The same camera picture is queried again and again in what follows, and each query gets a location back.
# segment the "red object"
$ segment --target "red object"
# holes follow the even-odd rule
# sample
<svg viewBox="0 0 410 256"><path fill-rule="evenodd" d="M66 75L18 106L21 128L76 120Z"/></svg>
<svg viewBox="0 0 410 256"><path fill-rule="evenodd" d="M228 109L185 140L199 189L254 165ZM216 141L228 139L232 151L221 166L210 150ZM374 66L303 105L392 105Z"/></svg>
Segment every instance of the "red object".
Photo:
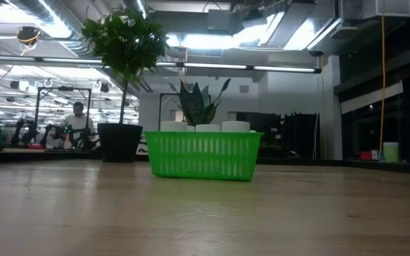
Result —
<svg viewBox="0 0 410 256"><path fill-rule="evenodd" d="M364 151L360 152L360 160L371 160L371 152L370 151Z"/></svg>
<svg viewBox="0 0 410 256"><path fill-rule="evenodd" d="M29 149L42 149L42 145L40 145L40 144L31 144L31 145L28 145L28 148Z"/></svg>

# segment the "wooden table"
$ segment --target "wooden table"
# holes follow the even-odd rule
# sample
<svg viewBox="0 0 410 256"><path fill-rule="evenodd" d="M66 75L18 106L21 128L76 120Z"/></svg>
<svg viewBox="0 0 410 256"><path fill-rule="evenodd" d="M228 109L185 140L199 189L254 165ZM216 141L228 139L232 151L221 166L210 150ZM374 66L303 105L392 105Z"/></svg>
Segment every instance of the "wooden table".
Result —
<svg viewBox="0 0 410 256"><path fill-rule="evenodd" d="M410 255L410 174L257 166L251 183L149 164L0 165L0 255Z"/></svg>

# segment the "fluorescent light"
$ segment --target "fluorescent light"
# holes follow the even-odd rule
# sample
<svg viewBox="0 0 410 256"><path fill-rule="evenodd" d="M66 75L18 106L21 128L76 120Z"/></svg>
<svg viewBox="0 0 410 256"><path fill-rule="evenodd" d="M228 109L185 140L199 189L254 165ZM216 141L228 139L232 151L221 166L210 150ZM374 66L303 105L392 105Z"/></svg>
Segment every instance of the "fluorescent light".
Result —
<svg viewBox="0 0 410 256"><path fill-rule="evenodd" d="M191 49L229 49L236 47L231 36L187 35L183 46Z"/></svg>
<svg viewBox="0 0 410 256"><path fill-rule="evenodd" d="M264 36L267 27L267 24L263 24L245 28L233 35L232 39L238 45L240 45L240 43L250 43L256 41Z"/></svg>
<svg viewBox="0 0 410 256"><path fill-rule="evenodd" d="M156 63L156 66L158 66L158 67L176 67L177 63L159 62L159 63Z"/></svg>
<svg viewBox="0 0 410 256"><path fill-rule="evenodd" d="M184 63L186 68L224 68L224 69L246 69L246 65L210 64L210 63Z"/></svg>
<svg viewBox="0 0 410 256"><path fill-rule="evenodd" d="M268 67L268 66L254 66L254 70L259 71L278 71L278 72L298 72L298 73L314 73L314 68L289 68L289 67Z"/></svg>
<svg viewBox="0 0 410 256"><path fill-rule="evenodd" d="M6 61L36 61L33 57L24 57L24 56L5 56L0 55L0 60Z"/></svg>
<svg viewBox="0 0 410 256"><path fill-rule="evenodd" d="M47 92L46 90L42 90L42 93L44 93L47 96L51 96L51 97L57 97L56 94L54 94L53 92Z"/></svg>
<svg viewBox="0 0 410 256"><path fill-rule="evenodd" d="M308 45L306 48L308 50L310 50L311 48L313 48L314 46L316 46L322 39L324 39L324 37L326 35L328 35L330 32L332 32L333 29L336 28L336 26L338 26L341 23L341 19L337 18L337 20L330 25L330 27L327 28L327 30L325 30L323 33L321 33L312 43L310 43L310 45Z"/></svg>
<svg viewBox="0 0 410 256"><path fill-rule="evenodd" d="M16 105L0 105L0 109L24 109L24 110L36 110L36 106L16 106ZM66 110L73 111L72 107L39 107L39 110ZM108 112L120 112L121 109L99 109L99 108L90 108L90 111L102 110ZM134 113L137 114L134 110L125 109L125 113Z"/></svg>
<svg viewBox="0 0 410 256"><path fill-rule="evenodd" d="M54 98L53 100L59 102L59 103L63 103L63 104L68 104L69 101L66 99L62 99L62 98Z"/></svg>
<svg viewBox="0 0 410 256"><path fill-rule="evenodd" d="M273 35L273 32L275 32L275 29L278 27L279 23L284 17L284 11L278 12L277 14L272 14L275 15L274 17L269 16L267 18L267 22L270 24L268 25L267 31L265 34L261 37L261 40L259 41L259 45L266 44L268 40L270 40L271 36Z"/></svg>
<svg viewBox="0 0 410 256"><path fill-rule="evenodd" d="M177 35L174 35L174 34L169 33L169 34L167 34L167 37L169 38L169 39L167 39L167 44L168 44L170 47L175 47L175 46L179 46L179 45L180 45L179 39L178 39L178 36L177 36Z"/></svg>
<svg viewBox="0 0 410 256"><path fill-rule="evenodd" d="M42 58L44 61L53 63L80 63L80 64L102 64L101 60L77 59L77 58Z"/></svg>
<svg viewBox="0 0 410 256"><path fill-rule="evenodd" d="M314 39L314 23L307 18L305 22L292 35L284 50L303 50Z"/></svg>

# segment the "yellow cable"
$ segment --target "yellow cable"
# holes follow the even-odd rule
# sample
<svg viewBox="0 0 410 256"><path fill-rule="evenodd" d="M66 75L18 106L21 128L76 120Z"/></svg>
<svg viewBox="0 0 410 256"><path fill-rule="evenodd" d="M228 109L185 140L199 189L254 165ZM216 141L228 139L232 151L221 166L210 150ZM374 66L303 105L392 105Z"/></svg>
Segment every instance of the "yellow cable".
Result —
<svg viewBox="0 0 410 256"><path fill-rule="evenodd" d="M381 113L381 134L379 137L379 160L382 155L382 145L384 141L384 111L385 111L385 85L386 85L386 69L385 69L385 0L382 0L382 113Z"/></svg>
<svg viewBox="0 0 410 256"><path fill-rule="evenodd" d="M37 35L34 36L33 38L26 39L26 40L21 40L21 39L19 39L19 42L31 42L31 41L33 41L34 39L37 39L37 38L40 36L40 34L41 34L41 32L37 33Z"/></svg>

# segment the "potted plant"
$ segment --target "potted plant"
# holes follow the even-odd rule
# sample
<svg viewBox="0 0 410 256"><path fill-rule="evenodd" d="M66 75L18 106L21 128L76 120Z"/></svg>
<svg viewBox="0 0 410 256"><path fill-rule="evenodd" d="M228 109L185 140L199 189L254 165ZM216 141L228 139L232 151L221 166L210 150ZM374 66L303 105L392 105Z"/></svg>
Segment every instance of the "potted plant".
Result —
<svg viewBox="0 0 410 256"><path fill-rule="evenodd" d="M209 86L204 87L201 91L199 84L196 82L192 88L192 92L188 92L184 86L183 81L180 80L179 92L175 86L169 83L170 88L178 94L180 104L176 103L179 109L182 110L188 125L196 126L198 124L210 124L214 119L216 110L221 102L218 102L223 91L225 91L230 83L229 78L224 82L218 97L211 102L209 95Z"/></svg>
<svg viewBox="0 0 410 256"><path fill-rule="evenodd" d="M93 55L102 58L114 75L123 76L123 95L119 124L98 124L103 161L134 161L142 127L123 124L127 84L140 84L138 75L146 68L156 67L159 56L164 56L166 33L161 25L143 18L132 9L122 14L106 16L103 20L87 19L82 34L93 49Z"/></svg>

